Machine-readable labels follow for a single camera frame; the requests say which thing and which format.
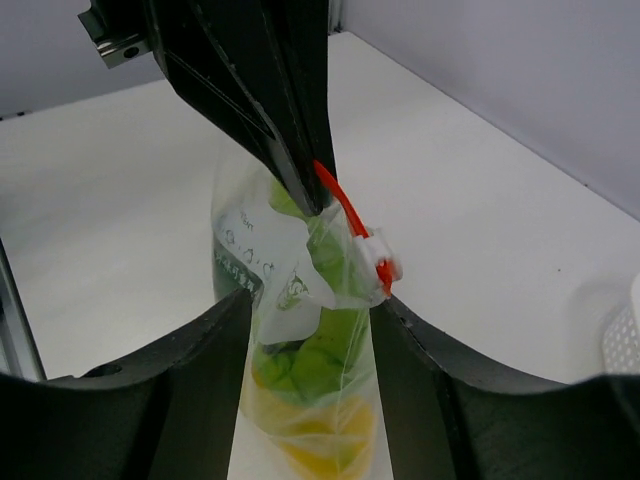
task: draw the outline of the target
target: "yellow object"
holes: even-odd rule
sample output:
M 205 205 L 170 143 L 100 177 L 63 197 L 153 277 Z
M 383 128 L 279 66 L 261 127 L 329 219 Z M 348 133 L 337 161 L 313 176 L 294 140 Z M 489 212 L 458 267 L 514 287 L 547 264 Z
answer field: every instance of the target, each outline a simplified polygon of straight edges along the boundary
M 245 376 L 240 408 L 303 480 L 360 480 L 371 464 L 377 416 L 353 395 L 322 408 L 282 401 Z

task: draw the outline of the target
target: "clear plastic bag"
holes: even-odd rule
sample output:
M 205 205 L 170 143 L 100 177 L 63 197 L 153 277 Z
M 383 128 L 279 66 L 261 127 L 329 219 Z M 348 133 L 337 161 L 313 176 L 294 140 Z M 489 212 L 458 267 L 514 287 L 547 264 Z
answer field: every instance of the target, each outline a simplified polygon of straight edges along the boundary
M 223 148 L 214 289 L 254 298 L 241 412 L 282 478 L 368 478 L 380 416 L 369 309 L 386 296 L 358 267 L 338 203 L 305 217 L 257 160 Z

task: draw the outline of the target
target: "white wall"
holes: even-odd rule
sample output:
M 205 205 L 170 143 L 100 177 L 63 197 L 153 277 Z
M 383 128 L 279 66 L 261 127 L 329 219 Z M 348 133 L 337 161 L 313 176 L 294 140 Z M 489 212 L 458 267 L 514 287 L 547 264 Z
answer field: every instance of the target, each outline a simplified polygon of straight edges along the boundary
M 0 116 L 162 78 L 151 55 L 108 70 L 77 15 L 90 0 L 0 0 Z
M 347 30 L 640 218 L 638 0 L 345 1 Z

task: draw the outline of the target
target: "white tag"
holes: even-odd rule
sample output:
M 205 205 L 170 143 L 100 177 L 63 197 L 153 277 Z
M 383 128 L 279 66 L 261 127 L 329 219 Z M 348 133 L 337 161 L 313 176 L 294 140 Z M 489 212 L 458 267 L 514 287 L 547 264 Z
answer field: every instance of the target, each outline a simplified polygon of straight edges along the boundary
M 241 204 L 222 215 L 214 230 L 229 252 L 263 281 L 265 294 L 272 294 L 264 295 L 258 308 L 258 341 L 269 345 L 313 335 L 322 307 L 335 308 L 336 297 L 313 268 L 306 223 L 268 204 Z

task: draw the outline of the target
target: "white table surface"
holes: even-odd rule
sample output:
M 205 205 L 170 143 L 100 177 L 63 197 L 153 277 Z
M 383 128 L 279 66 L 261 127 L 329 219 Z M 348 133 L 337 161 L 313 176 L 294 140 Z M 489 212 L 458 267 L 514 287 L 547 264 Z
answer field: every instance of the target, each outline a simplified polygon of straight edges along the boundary
M 602 319 L 640 272 L 640 224 L 356 37 L 331 37 L 329 63 L 339 177 L 404 260 L 397 296 L 521 370 L 601 371 Z M 0 124 L 0 235 L 50 377 L 214 303 L 218 135 L 166 82 Z M 230 478 L 279 478 L 239 428 Z

